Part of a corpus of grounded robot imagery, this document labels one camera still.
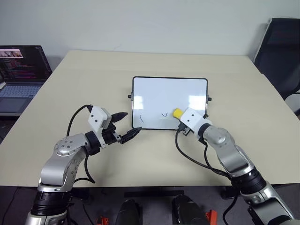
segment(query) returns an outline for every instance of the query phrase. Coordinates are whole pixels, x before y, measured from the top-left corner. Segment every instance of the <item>laptop screen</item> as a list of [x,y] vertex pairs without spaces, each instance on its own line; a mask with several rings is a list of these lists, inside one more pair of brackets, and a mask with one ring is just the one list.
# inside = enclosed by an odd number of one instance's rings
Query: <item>laptop screen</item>
[[5,82],[45,82],[51,73],[41,46],[0,46],[0,74]]

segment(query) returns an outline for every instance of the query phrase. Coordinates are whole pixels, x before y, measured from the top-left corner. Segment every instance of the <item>laptop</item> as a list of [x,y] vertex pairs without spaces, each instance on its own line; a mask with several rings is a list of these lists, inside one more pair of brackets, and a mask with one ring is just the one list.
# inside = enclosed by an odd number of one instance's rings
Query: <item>laptop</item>
[[20,116],[51,73],[41,46],[0,45],[0,116]]

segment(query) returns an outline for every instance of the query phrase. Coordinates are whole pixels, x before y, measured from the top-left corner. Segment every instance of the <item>yellow marker cap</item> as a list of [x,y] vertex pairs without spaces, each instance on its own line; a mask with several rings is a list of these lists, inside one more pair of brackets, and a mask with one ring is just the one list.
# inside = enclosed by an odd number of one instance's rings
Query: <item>yellow marker cap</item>
[[183,111],[179,108],[175,109],[173,112],[173,117],[180,119],[180,117],[183,115]]

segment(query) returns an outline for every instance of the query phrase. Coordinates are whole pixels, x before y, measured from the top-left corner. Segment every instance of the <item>whiteboard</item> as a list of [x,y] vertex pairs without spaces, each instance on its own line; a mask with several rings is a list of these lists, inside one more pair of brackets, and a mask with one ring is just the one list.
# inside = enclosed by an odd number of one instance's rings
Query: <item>whiteboard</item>
[[205,78],[136,76],[132,81],[132,127],[176,130],[176,108],[190,107],[204,116],[207,106]]

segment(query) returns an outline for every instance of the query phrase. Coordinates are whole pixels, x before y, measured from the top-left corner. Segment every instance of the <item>table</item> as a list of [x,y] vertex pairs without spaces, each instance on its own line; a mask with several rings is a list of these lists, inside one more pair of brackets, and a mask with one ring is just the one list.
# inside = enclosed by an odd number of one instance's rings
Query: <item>table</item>
[[[134,76],[205,77],[212,101],[208,114],[227,129],[270,183],[300,181],[300,122],[246,56],[70,51],[34,97],[0,146],[0,185],[36,186],[55,143],[66,135],[73,113],[84,104],[110,113],[128,112],[116,123],[131,128],[127,98]],[[90,131],[89,113],[77,115],[71,135]],[[175,131],[142,130],[124,145],[108,146],[89,158],[96,181],[75,187],[229,185],[230,182],[184,158]],[[203,160],[204,147],[192,135],[179,145]],[[212,165],[221,169],[208,149]],[[77,177],[85,176],[83,163]]]

